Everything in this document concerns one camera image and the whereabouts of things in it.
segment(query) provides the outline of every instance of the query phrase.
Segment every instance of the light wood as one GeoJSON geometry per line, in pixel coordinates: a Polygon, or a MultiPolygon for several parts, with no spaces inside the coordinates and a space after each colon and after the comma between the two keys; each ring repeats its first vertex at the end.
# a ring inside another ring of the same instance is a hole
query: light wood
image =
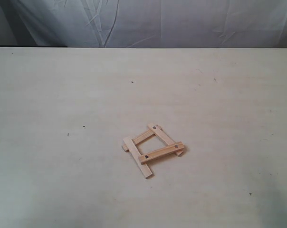
{"type": "MultiPolygon", "coordinates": [[[[146,140],[147,138],[151,137],[152,135],[154,135],[154,132],[149,129],[146,132],[140,134],[139,136],[133,138],[132,141],[135,145],[137,145],[140,144],[142,141],[146,140]]],[[[122,148],[124,149],[125,152],[129,152],[126,144],[124,144],[122,148]]]]}
{"type": "Polygon", "coordinates": [[[145,178],[148,178],[153,175],[152,171],[150,170],[149,166],[147,164],[142,165],[139,161],[139,156],[141,156],[140,152],[138,151],[137,147],[133,143],[132,139],[130,137],[126,137],[123,139],[124,143],[128,147],[131,155],[134,157],[138,167],[140,168],[141,172],[143,173],[145,178]]]}
{"type": "Polygon", "coordinates": [[[177,142],[175,144],[172,144],[170,146],[166,146],[164,148],[158,149],[156,151],[152,151],[150,153],[147,154],[143,154],[141,156],[138,157],[139,161],[141,164],[145,164],[149,161],[161,158],[165,155],[174,153],[174,152],[178,152],[182,149],[184,149],[184,145],[182,144],[182,142],[177,142]]]}
{"type": "MultiPolygon", "coordinates": [[[[172,145],[175,143],[175,141],[173,139],[171,139],[165,132],[162,131],[161,128],[159,128],[159,126],[153,124],[153,123],[149,123],[148,124],[148,127],[151,131],[154,132],[154,134],[156,136],[158,136],[165,144],[167,144],[168,146],[169,145],[172,145]]],[[[183,153],[183,150],[182,151],[177,151],[175,152],[175,154],[177,156],[180,156],[181,154],[183,153]]]]}

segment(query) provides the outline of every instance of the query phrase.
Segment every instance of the wooden stick structure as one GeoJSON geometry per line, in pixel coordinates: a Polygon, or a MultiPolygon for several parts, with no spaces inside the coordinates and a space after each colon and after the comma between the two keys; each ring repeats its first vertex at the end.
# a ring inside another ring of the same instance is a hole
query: wooden stick structure
{"type": "Polygon", "coordinates": [[[182,142],[173,141],[165,132],[163,132],[160,126],[153,123],[149,123],[148,128],[149,130],[145,131],[144,133],[133,139],[131,139],[130,137],[124,138],[124,144],[122,146],[125,152],[131,153],[145,178],[151,177],[153,175],[147,162],[164,157],[171,153],[175,153],[177,156],[180,156],[185,148],[182,142]],[[140,154],[136,145],[140,144],[141,142],[154,135],[156,135],[160,140],[162,140],[167,146],[147,154],[140,154]]]}

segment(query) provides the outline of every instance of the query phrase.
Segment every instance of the wooden stick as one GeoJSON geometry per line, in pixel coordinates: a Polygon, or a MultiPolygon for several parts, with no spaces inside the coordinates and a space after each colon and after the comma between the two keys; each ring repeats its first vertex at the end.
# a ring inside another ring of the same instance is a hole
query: wooden stick
{"type": "MultiPolygon", "coordinates": [[[[175,143],[174,140],[171,139],[165,132],[163,132],[157,125],[149,123],[148,127],[151,131],[154,132],[154,134],[156,134],[156,136],[158,136],[168,146],[175,143]]],[[[182,153],[183,150],[175,152],[177,156],[180,156],[182,153]]]]}
{"type": "Polygon", "coordinates": [[[172,144],[170,146],[166,146],[164,148],[158,149],[156,151],[152,151],[150,153],[141,155],[138,157],[139,161],[141,164],[145,164],[151,160],[155,160],[157,158],[161,158],[165,155],[168,155],[170,153],[174,153],[177,151],[181,151],[182,149],[184,149],[184,145],[182,144],[182,142],[177,142],[175,144],[172,144]]]}
{"type": "Polygon", "coordinates": [[[126,137],[126,138],[124,138],[124,143],[126,144],[128,150],[131,152],[131,155],[134,157],[134,159],[135,159],[138,167],[142,171],[144,177],[148,178],[148,177],[152,176],[153,173],[150,170],[149,166],[147,164],[142,165],[139,162],[138,157],[141,156],[141,154],[139,153],[139,151],[138,151],[137,147],[135,146],[135,144],[133,143],[132,139],[130,137],[126,137]]]}
{"type": "MultiPolygon", "coordinates": [[[[152,135],[154,135],[154,132],[151,130],[147,130],[146,132],[140,134],[139,136],[135,137],[132,139],[132,141],[134,142],[135,145],[140,144],[142,141],[146,140],[147,138],[151,137],[152,135]]],[[[125,152],[129,152],[128,147],[126,146],[126,144],[124,144],[122,146],[122,148],[124,149],[125,152]]]]}

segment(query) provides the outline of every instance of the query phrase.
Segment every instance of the table surface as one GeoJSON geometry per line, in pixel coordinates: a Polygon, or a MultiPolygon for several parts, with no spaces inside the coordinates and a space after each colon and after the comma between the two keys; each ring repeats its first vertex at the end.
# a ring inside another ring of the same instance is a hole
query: table surface
{"type": "Polygon", "coordinates": [[[287,228],[287,49],[0,47],[0,228],[32,227],[287,228]],[[145,179],[150,122],[187,150],[145,179]]]}

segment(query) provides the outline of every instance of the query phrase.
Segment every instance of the white fabric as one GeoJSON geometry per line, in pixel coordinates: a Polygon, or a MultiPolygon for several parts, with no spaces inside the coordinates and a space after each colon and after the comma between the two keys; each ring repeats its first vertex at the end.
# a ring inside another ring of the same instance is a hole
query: white fabric
{"type": "Polygon", "coordinates": [[[38,45],[275,47],[287,0],[12,0],[38,45]]]}

